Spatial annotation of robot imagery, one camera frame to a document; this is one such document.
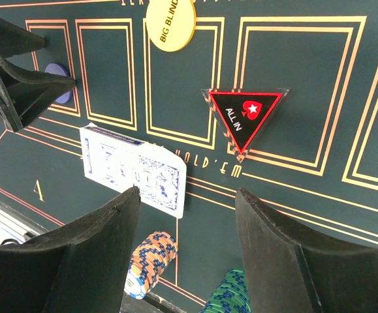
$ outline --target poker chip stack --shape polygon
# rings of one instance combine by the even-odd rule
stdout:
[[[176,241],[165,231],[155,231],[132,253],[125,292],[142,299],[158,283],[168,264],[177,256]]]
[[[231,269],[199,313],[251,313],[245,272]]]

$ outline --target yellow lettering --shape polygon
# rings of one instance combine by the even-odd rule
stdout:
[[[40,189],[39,179],[37,179],[37,182],[35,183],[35,187],[33,187],[33,192],[36,192],[39,195],[40,201],[45,202],[44,196],[42,195],[42,190]]]
[[[236,164],[236,165],[234,165],[234,167],[232,169],[231,176],[239,178],[241,171],[242,171],[242,166]]]
[[[190,160],[190,152],[186,152],[185,156],[184,156],[184,162],[185,163],[188,163]]]
[[[203,160],[203,165],[202,165],[202,168],[205,168],[206,166],[208,166],[208,164],[209,164],[209,159],[208,159],[208,157],[204,157],[204,160]]]
[[[228,164],[228,162],[224,162],[224,163],[222,164],[222,167],[221,167],[221,173],[222,173],[222,174],[225,174],[225,172],[226,172],[225,166],[227,166],[227,164]]]

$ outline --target playing card box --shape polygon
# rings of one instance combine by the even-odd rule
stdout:
[[[80,128],[80,138],[87,178],[118,192],[138,186],[142,202],[183,217],[186,164],[180,157],[93,123]]]

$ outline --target blue poker chip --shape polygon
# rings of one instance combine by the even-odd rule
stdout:
[[[125,282],[125,293],[135,299],[143,299],[146,295],[144,282],[140,277],[128,270]]]
[[[48,66],[45,68],[45,73],[60,75],[64,77],[70,77],[70,74],[67,72],[67,70],[57,63],[48,64]],[[68,101],[71,100],[71,98],[72,98],[72,90],[60,96],[57,100],[55,100],[55,103],[66,104]]]

